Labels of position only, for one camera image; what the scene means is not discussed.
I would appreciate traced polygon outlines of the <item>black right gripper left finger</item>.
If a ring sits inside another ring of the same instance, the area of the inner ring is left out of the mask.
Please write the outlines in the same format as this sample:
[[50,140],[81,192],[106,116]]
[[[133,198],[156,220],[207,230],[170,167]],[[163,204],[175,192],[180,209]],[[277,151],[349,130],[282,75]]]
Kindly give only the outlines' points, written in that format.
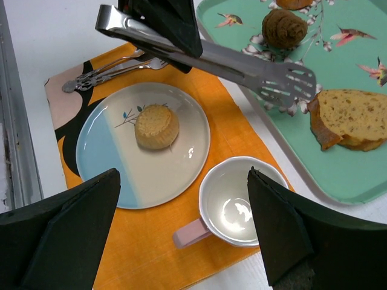
[[109,169],[1,214],[1,289],[92,289],[119,193]]

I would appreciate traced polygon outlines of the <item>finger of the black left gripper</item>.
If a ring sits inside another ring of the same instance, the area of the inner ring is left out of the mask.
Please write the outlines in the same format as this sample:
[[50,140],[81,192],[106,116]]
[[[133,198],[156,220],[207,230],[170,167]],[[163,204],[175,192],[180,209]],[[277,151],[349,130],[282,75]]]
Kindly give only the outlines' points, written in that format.
[[118,10],[145,24],[192,57],[203,53],[192,0],[118,1]]
[[157,51],[152,51],[149,48],[145,48],[144,46],[138,45],[137,48],[141,49],[142,51],[146,53],[150,53],[151,55],[164,60],[168,64],[171,64],[174,68],[180,70],[181,72],[187,74],[191,71],[192,67],[180,62],[177,62],[175,60],[170,59],[165,53],[162,52],[157,52]]

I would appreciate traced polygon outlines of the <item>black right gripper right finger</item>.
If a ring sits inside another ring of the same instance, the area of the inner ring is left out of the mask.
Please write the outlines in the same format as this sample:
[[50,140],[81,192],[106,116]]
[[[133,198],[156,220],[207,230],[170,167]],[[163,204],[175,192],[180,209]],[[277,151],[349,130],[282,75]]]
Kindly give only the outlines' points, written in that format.
[[250,169],[248,193],[273,289],[385,289],[386,225],[339,213]]

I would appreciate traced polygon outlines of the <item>round yellow muffin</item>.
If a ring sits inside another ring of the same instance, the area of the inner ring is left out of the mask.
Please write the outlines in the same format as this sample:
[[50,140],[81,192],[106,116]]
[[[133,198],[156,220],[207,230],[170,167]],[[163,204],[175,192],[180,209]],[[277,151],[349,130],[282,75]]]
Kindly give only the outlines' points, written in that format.
[[178,136],[180,124],[176,113],[163,105],[149,105],[135,122],[135,138],[146,149],[159,150],[170,146]]

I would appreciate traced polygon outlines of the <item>metal serving tongs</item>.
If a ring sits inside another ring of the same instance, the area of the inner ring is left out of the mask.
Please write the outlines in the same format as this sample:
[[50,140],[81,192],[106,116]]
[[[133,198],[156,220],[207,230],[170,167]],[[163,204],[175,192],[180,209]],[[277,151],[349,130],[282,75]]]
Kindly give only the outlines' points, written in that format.
[[274,63],[203,40],[198,58],[189,56],[145,24],[102,4],[96,30],[133,43],[167,62],[176,61],[244,86],[264,101],[289,108],[296,98],[311,101],[316,96],[316,76],[295,63]]

